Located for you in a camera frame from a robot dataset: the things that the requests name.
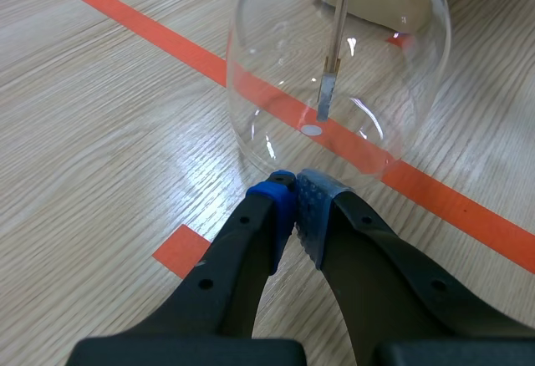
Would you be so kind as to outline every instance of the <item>metal probe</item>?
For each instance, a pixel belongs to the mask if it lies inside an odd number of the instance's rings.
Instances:
[[[337,0],[334,10],[334,27],[329,42],[329,52],[325,59],[324,74],[321,78],[318,95],[318,122],[326,122],[333,99],[334,85],[340,66],[339,51],[342,43],[345,18],[348,12],[348,0]]]

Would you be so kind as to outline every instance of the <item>floor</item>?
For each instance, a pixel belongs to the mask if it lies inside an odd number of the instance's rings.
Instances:
[[[62,364],[81,338],[146,317],[181,280],[155,250],[180,225],[213,240],[264,178],[240,156],[214,60],[236,0],[120,1],[0,0],[5,365]],[[535,0],[450,5],[446,78],[404,158],[440,189],[416,200],[378,181],[359,194],[475,294],[535,327]],[[214,54],[213,66],[151,42],[157,27],[137,27],[128,8]],[[460,221],[451,209],[467,202]],[[334,296],[297,239],[255,334],[301,341],[312,365],[354,364]]]

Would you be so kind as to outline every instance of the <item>transparent glass bowl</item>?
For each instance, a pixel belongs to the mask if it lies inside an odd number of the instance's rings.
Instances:
[[[239,0],[229,115],[243,153],[266,173],[313,168],[356,187],[412,144],[442,78],[451,25],[446,0],[349,0],[329,120],[318,122],[333,3]]]

